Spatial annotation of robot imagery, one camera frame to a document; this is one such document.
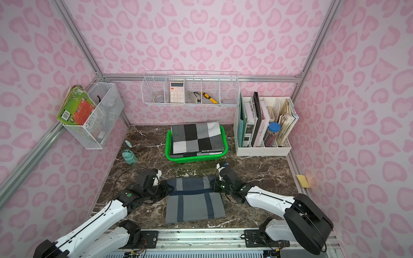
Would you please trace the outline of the clear wall shelf organizer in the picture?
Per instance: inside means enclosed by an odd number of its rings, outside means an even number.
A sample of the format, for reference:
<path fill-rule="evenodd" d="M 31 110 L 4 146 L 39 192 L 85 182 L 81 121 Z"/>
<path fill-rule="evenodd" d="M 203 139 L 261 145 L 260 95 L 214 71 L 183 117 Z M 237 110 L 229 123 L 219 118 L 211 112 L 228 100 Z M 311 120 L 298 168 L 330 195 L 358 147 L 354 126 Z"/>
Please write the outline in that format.
<path fill-rule="evenodd" d="M 185 102 L 170 102 L 170 83 L 183 82 L 185 88 Z M 194 104 L 187 96 L 188 91 L 201 94 L 201 104 Z M 146 73 L 141 84 L 143 102 L 159 105 L 194 105 L 194 106 L 237 106 L 239 104 L 240 83 L 239 76 L 235 73 L 188 74 L 181 71 L 180 74 L 166 74 L 164 71 Z M 218 104 L 213 104 L 206 99 L 202 92 L 207 93 Z M 157 95 L 165 96 L 165 103 L 155 103 Z"/>

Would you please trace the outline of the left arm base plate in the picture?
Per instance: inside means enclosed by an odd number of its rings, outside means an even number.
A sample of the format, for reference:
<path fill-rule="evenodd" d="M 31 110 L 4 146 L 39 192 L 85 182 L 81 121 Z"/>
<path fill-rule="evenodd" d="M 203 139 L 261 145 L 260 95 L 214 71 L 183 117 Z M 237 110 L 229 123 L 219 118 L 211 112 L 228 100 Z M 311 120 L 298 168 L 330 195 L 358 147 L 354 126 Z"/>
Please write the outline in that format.
<path fill-rule="evenodd" d="M 127 244 L 122 249 L 154 249 L 158 241 L 158 231 L 135 231 L 130 235 Z"/>

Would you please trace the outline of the yellow sticky note pad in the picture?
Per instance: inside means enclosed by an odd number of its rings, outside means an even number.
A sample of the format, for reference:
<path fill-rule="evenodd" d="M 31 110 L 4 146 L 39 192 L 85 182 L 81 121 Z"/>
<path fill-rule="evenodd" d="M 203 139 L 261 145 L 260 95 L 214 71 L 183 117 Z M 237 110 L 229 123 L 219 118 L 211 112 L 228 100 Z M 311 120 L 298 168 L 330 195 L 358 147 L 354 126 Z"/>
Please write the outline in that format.
<path fill-rule="evenodd" d="M 309 189 L 310 188 L 310 184 L 307 181 L 306 177 L 304 175 L 297 175 L 297 180 L 300 183 L 300 186 L 304 189 Z"/>

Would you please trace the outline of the black binder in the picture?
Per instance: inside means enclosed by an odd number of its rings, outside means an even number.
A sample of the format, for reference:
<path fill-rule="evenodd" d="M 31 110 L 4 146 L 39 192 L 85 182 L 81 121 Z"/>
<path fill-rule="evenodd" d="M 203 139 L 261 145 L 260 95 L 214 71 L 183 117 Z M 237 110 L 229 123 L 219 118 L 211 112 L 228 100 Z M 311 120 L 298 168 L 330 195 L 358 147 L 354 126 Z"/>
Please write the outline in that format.
<path fill-rule="evenodd" d="M 252 104 L 253 104 L 253 114 L 255 115 L 255 127 L 253 132 L 252 138 L 252 147 L 259 146 L 259 135 L 261 131 L 261 123 L 262 123 L 262 108 L 260 104 L 259 94 L 258 92 L 254 92 L 252 97 Z"/>

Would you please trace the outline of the round tape dispenser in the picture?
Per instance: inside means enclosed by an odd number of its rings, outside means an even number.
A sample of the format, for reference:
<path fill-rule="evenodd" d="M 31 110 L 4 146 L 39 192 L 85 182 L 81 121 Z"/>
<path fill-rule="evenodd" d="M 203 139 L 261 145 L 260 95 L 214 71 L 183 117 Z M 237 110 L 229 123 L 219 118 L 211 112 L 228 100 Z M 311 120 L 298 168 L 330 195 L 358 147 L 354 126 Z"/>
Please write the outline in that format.
<path fill-rule="evenodd" d="M 165 96 L 164 95 L 157 95 L 154 98 L 155 103 L 165 103 Z"/>

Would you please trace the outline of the yellow black utility knife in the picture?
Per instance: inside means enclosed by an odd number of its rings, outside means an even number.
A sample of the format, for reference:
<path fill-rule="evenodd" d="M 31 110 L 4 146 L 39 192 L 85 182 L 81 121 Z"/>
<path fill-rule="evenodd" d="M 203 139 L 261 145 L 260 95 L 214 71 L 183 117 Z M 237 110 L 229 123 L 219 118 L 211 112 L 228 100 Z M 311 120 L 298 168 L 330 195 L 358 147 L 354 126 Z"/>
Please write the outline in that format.
<path fill-rule="evenodd" d="M 218 102 L 217 102 L 215 99 L 213 99 L 210 95 L 208 95 L 207 93 L 202 92 L 202 95 L 203 95 L 206 99 L 208 99 L 210 102 L 212 102 L 213 104 L 218 104 Z"/>

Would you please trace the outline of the blue lid pencil jar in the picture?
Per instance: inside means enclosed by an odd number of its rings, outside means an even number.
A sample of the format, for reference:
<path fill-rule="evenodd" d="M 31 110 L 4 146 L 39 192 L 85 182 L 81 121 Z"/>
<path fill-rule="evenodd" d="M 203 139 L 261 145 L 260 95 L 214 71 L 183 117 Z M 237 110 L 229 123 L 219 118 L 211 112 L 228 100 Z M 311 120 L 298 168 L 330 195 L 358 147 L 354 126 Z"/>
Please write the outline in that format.
<path fill-rule="evenodd" d="M 271 122 L 265 133 L 263 142 L 265 147 L 277 147 L 277 135 L 281 130 L 281 125 L 276 122 Z"/>

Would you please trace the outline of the small mint cap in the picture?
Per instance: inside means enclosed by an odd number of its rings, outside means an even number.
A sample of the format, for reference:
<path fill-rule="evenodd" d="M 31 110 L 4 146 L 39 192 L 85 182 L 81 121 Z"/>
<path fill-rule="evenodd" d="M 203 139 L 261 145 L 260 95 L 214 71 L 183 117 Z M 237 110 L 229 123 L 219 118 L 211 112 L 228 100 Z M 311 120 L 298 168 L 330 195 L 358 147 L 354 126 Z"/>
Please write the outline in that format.
<path fill-rule="evenodd" d="M 131 144 L 129 141 L 125 140 L 125 141 L 124 141 L 124 147 L 127 148 L 127 149 L 131 149 L 131 148 L 132 148 L 132 144 Z"/>

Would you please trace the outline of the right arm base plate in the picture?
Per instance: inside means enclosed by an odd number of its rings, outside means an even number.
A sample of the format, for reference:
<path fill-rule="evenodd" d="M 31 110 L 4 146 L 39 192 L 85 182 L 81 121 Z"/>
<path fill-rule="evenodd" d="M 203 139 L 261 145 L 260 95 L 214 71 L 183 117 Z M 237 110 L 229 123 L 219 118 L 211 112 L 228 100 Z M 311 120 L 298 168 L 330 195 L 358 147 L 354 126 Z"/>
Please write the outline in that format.
<path fill-rule="evenodd" d="M 264 231 L 260 230 L 244 230 L 240 236 L 245 241 L 247 248 L 271 247 L 271 248 L 286 248 L 290 247 L 290 242 L 287 240 L 272 240 Z"/>

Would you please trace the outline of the green folder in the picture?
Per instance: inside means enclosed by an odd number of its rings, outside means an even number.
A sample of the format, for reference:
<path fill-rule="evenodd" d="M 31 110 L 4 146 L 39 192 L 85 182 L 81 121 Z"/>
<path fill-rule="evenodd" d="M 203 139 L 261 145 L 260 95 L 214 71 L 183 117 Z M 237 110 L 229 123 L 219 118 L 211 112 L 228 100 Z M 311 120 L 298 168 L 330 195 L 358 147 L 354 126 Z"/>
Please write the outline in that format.
<path fill-rule="evenodd" d="M 238 146 L 243 147 L 244 134 L 245 134 L 245 105 L 242 95 L 239 96 L 239 105 L 238 105 L 238 129 L 237 129 L 237 139 Z"/>

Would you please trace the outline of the beige paper stack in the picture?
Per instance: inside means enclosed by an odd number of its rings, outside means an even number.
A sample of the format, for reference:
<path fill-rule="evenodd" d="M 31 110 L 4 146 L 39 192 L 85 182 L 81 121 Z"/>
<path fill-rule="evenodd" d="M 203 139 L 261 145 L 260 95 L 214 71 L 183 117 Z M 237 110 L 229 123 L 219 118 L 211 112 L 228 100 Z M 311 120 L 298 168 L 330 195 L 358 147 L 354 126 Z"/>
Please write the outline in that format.
<path fill-rule="evenodd" d="M 277 135 L 276 142 L 279 147 L 285 145 L 285 141 L 288 139 L 294 126 L 299 120 L 299 115 L 295 111 L 294 103 L 290 98 L 285 99 L 283 102 L 279 98 L 276 98 L 271 105 L 274 121 L 276 121 L 281 129 Z"/>

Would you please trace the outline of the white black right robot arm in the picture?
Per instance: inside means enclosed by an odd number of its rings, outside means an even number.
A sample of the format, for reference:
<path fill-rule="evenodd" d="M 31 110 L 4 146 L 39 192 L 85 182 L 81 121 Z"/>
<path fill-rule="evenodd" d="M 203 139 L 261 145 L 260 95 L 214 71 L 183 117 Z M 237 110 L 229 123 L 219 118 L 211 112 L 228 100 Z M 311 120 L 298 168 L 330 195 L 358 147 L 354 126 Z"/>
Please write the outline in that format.
<path fill-rule="evenodd" d="M 264 245 L 268 246 L 269 240 L 294 241 L 313 255 L 327 251 L 333 222 L 307 195 L 283 196 L 252 186 L 243 182 L 226 162 L 218 163 L 216 169 L 217 176 L 210 182 L 215 192 L 230 195 L 231 202 L 266 210 L 286 221 L 284 233 L 274 229 L 271 220 L 262 225 Z"/>

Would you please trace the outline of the pink book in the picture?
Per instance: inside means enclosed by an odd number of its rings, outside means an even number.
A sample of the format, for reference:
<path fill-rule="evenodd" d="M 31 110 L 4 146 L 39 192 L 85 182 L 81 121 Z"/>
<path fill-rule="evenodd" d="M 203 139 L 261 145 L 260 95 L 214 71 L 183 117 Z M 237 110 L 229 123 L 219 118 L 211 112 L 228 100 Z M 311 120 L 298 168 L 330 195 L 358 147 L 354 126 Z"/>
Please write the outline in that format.
<path fill-rule="evenodd" d="M 257 133 L 257 137 L 255 139 L 253 147 L 260 147 L 262 145 L 265 133 L 267 131 L 267 128 L 269 126 L 270 119 L 271 119 L 271 116 L 268 112 L 267 105 L 266 105 L 264 98 L 260 99 L 260 107 L 261 107 L 261 113 L 262 113 L 262 120 L 261 120 L 259 130 Z"/>

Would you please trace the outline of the black white checkered scarf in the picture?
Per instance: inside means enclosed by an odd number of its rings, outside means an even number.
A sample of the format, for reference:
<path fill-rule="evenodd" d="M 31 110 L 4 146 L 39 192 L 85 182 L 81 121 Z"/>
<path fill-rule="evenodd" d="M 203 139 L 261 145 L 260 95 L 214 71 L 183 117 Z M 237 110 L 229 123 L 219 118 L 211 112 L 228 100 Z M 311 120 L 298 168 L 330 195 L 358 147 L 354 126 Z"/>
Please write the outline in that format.
<path fill-rule="evenodd" d="M 218 122 L 173 125 L 170 157 L 173 159 L 219 155 L 225 151 Z"/>

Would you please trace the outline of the green red booklet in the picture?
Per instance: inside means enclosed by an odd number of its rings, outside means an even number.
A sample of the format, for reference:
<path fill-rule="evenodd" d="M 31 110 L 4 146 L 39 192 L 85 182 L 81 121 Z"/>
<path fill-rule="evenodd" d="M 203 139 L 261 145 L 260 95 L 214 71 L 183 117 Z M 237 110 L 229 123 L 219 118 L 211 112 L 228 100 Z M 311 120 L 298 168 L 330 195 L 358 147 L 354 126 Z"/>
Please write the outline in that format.
<path fill-rule="evenodd" d="M 83 86 L 75 85 L 69 89 L 56 119 L 65 125 L 83 126 L 95 108 L 95 102 Z"/>

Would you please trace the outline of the navy grey plaid scarf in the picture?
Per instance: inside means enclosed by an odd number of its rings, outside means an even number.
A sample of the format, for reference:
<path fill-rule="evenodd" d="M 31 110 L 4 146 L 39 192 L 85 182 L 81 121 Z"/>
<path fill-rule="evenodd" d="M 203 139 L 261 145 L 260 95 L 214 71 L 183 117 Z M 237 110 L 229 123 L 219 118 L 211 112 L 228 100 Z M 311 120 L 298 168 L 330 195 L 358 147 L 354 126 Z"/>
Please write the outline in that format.
<path fill-rule="evenodd" d="M 166 223 L 222 218 L 226 216 L 220 193 L 215 192 L 213 176 L 179 177 L 167 180 L 173 191 L 166 206 Z"/>

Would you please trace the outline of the grey stapler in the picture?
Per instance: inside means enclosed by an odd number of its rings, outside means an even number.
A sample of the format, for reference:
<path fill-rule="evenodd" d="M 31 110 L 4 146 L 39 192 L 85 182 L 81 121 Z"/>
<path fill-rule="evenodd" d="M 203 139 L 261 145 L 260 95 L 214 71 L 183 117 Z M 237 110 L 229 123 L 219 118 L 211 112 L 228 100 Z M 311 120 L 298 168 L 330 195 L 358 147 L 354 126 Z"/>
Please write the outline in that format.
<path fill-rule="evenodd" d="M 194 104 L 201 104 L 201 94 L 199 92 L 188 91 L 187 96 Z"/>

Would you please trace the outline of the white desktop file organizer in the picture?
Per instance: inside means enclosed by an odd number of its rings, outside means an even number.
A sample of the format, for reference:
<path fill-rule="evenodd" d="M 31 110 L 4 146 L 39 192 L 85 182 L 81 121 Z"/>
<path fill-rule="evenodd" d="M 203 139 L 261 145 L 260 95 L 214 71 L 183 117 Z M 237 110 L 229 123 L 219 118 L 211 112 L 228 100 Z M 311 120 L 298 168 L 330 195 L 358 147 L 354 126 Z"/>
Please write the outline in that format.
<path fill-rule="evenodd" d="M 290 97 L 284 96 L 271 96 L 262 97 L 266 104 L 273 105 L 278 100 L 283 106 L 286 100 L 290 100 Z M 239 107 L 236 107 L 235 118 L 233 124 L 234 132 L 234 146 L 237 156 L 249 157 L 249 156 L 261 156 L 261 157 L 286 157 L 291 151 L 291 144 L 289 139 L 286 139 L 281 147 L 265 147 L 263 144 L 260 147 L 240 147 L 238 144 L 238 130 L 239 129 Z"/>

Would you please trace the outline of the green plastic basket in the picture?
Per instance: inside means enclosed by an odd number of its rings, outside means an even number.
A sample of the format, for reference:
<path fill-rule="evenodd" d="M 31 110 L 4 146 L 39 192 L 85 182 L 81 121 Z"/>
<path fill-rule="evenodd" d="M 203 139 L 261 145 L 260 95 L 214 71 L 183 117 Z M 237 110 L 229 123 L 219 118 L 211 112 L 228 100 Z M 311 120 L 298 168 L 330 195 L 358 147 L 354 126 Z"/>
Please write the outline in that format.
<path fill-rule="evenodd" d="M 222 135 L 222 141 L 225 146 L 225 150 L 221 154 L 212 154 L 212 155 L 203 155 L 203 156 L 194 156 L 194 157 L 183 157 L 183 158 L 171 158 L 171 146 L 172 146 L 172 130 L 167 132 L 166 136 L 166 147 L 165 147 L 165 156 L 168 160 L 173 161 L 175 163 L 190 163 L 190 162 L 199 162 L 199 161 L 211 161 L 211 160 L 219 160 L 223 156 L 225 156 L 229 150 L 227 138 L 225 135 L 225 129 L 223 126 L 220 126 L 220 131 Z"/>

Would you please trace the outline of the pink white calculator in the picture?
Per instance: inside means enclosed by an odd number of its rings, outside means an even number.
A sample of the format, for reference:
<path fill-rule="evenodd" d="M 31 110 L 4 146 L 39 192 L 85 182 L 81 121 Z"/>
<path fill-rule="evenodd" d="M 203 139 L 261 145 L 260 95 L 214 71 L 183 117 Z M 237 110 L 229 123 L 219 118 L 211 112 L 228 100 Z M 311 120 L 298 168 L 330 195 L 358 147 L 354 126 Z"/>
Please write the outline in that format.
<path fill-rule="evenodd" d="M 183 82 L 170 83 L 170 102 L 184 103 L 185 102 L 185 88 Z"/>

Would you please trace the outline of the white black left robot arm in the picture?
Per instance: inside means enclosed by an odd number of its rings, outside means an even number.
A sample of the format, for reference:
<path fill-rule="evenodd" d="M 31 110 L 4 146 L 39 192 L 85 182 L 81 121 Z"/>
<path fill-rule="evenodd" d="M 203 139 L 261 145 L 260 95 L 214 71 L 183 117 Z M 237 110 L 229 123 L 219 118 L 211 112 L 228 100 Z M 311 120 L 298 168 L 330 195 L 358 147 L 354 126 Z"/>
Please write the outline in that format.
<path fill-rule="evenodd" d="M 146 249 L 141 227 L 126 217 L 144 204 L 167 197 L 173 187 L 161 180 L 161 171 L 145 169 L 137 180 L 116 194 L 97 214 L 72 232 L 51 242 L 43 241 L 34 251 L 35 258 L 103 258 L 120 248 Z"/>

